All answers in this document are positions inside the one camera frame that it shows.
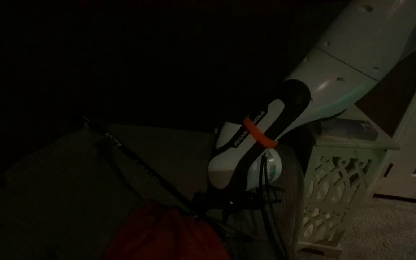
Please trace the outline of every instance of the red drawstring bag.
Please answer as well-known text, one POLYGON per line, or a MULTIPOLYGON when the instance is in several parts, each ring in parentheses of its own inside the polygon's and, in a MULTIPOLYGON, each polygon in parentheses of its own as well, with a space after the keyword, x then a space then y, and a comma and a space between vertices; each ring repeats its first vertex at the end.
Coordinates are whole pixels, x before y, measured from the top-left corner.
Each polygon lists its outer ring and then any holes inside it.
POLYGON ((106 260, 229 260, 210 225, 177 209, 149 202, 122 224, 105 252, 106 260))

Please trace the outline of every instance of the cable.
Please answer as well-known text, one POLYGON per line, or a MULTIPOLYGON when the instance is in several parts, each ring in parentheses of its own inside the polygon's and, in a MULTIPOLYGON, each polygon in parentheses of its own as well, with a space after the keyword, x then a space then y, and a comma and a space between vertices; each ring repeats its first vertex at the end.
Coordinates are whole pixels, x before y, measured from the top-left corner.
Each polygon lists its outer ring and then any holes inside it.
POLYGON ((264 185, 266 186, 266 194, 267 194, 267 199, 268 199, 270 214, 272 216, 272 221, 274 223, 274 227, 276 228, 277 236, 279 237, 279 241, 280 241, 280 244, 282 246, 282 251, 284 253, 284 257, 285 257, 285 259, 288 259, 289 258, 288 252, 287 252, 287 249, 285 247, 285 243, 283 242, 282 234, 279 231, 279 225, 277 225, 276 214, 274 212, 274 207, 272 206, 272 200, 271 200, 271 196, 270 196, 269 182, 268 182, 268 176, 267 176, 267 172, 268 172, 267 171, 267 163, 264 163, 264 172, 266 172, 266 176, 264 178, 264 185))
MULTIPOLYGON (((265 163, 266 163, 266 156, 263 155, 261 158, 261 164, 259 167, 259 187, 257 191, 258 195, 261 197, 263 197, 263 169, 264 169, 265 163)), ((274 237, 274 234, 272 233, 272 228, 270 226, 269 217, 266 213, 266 209, 264 208, 264 204, 261 205, 260 209, 261 209, 261 216, 264 222, 264 229, 266 230, 269 243, 272 247, 272 250, 274 251, 274 254, 276 255, 276 258, 279 260, 287 260, 287 258, 282 254, 282 252, 279 249, 279 246, 276 243, 276 239, 274 237)))

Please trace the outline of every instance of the white side table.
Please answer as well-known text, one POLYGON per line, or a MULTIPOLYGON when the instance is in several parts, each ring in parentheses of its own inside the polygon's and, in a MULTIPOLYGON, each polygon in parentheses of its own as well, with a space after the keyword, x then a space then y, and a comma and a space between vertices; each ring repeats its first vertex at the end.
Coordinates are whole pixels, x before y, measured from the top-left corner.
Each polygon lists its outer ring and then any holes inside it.
POLYGON ((378 132, 374 141, 314 133, 315 146, 305 173, 303 228, 298 250, 339 257, 340 239, 376 180, 386 151, 399 146, 355 105, 338 118, 366 120, 378 132))

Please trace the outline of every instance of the table top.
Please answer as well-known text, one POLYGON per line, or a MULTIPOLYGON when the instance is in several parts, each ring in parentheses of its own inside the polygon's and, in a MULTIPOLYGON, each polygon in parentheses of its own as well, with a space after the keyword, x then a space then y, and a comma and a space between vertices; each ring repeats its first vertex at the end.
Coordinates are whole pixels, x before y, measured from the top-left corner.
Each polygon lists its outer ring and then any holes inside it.
POLYGON ((366 149, 384 149, 399 150, 400 146, 381 128, 376 125, 367 115, 365 115, 358 107, 352 105, 343 114, 337 118, 349 120, 366 120, 371 123, 373 128, 378 132, 376 140, 360 140, 355 138, 337 138, 333 136, 319 135, 314 132, 316 145, 332 146, 332 147, 349 147, 349 148, 366 148, 366 149))

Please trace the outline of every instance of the orange tape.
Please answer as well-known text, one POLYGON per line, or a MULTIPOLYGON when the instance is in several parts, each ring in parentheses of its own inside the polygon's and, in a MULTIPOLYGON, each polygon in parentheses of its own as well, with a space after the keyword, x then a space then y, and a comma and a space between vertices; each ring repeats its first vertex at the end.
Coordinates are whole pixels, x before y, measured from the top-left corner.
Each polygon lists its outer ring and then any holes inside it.
POLYGON ((259 143, 261 143, 266 148, 274 148, 279 143, 270 140, 265 136, 257 127, 256 125, 250 120, 249 117, 246 117, 243 120, 243 125, 249 130, 250 134, 255 138, 259 143))

